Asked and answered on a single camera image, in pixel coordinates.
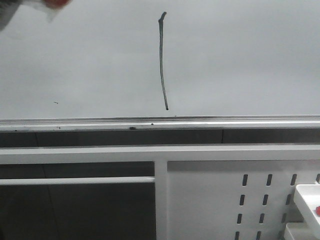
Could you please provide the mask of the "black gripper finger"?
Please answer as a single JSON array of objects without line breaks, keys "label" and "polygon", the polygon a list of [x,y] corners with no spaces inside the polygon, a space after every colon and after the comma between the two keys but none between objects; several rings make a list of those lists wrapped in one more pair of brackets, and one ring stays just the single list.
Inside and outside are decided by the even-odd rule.
[{"label": "black gripper finger", "polygon": [[12,17],[23,3],[22,0],[1,0],[0,1],[0,31],[2,32]]}]

